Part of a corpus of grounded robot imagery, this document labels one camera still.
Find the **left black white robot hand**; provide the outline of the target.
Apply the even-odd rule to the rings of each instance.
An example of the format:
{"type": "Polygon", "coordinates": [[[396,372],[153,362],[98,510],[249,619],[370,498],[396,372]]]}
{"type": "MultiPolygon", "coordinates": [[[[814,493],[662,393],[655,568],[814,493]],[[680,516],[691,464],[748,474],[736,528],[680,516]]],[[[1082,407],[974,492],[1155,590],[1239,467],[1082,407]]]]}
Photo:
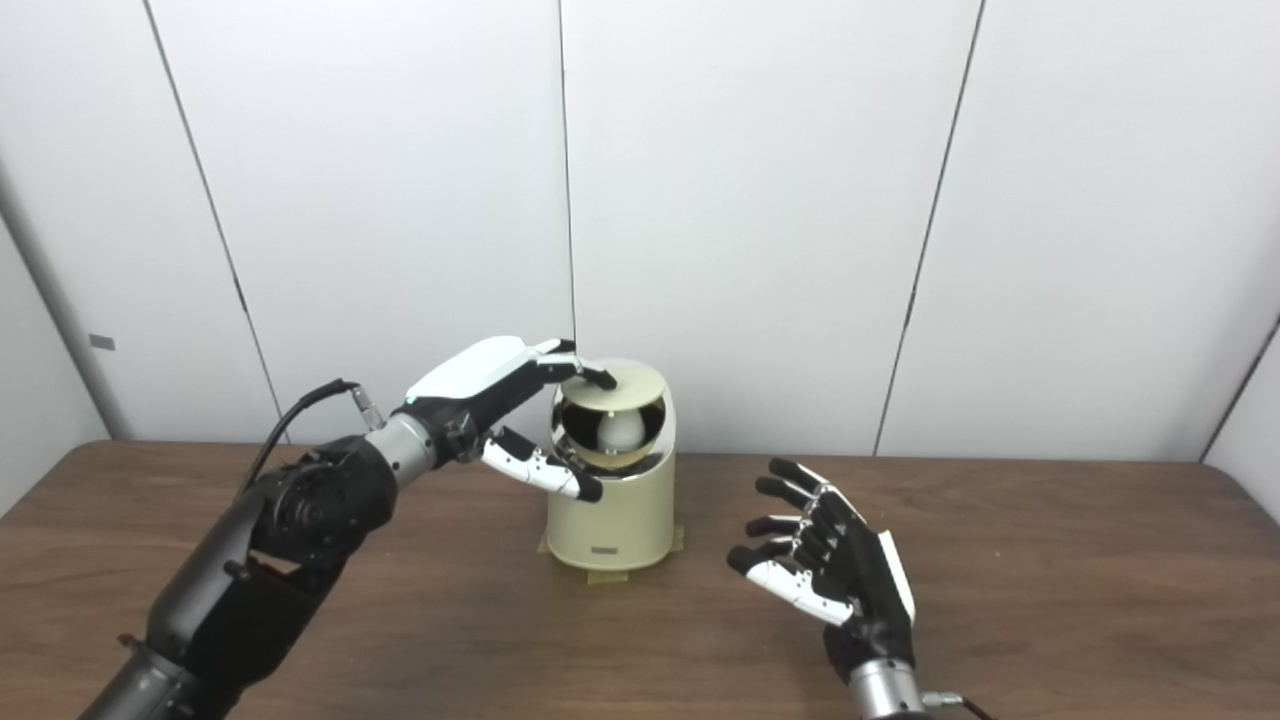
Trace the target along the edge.
{"type": "Polygon", "coordinates": [[[596,503],[604,495],[599,479],[548,456],[527,437],[499,424],[545,387],[571,379],[604,391],[618,384],[602,364],[579,356],[572,340],[527,345],[517,336],[497,336],[430,370],[410,387],[397,413],[425,429],[439,468],[481,460],[550,495],[596,503]]]}

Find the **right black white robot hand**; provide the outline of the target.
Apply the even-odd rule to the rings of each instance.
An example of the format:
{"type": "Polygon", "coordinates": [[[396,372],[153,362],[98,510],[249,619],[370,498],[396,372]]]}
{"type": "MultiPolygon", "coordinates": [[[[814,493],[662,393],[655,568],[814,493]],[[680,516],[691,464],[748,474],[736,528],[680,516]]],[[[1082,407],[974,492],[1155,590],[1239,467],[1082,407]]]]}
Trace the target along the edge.
{"type": "Polygon", "coordinates": [[[891,532],[873,530],[833,483],[788,459],[773,457],[755,489],[795,512],[751,519],[745,533],[762,543],[732,547],[730,568],[824,623],[841,682],[870,662],[916,667],[916,606],[891,532]]]}

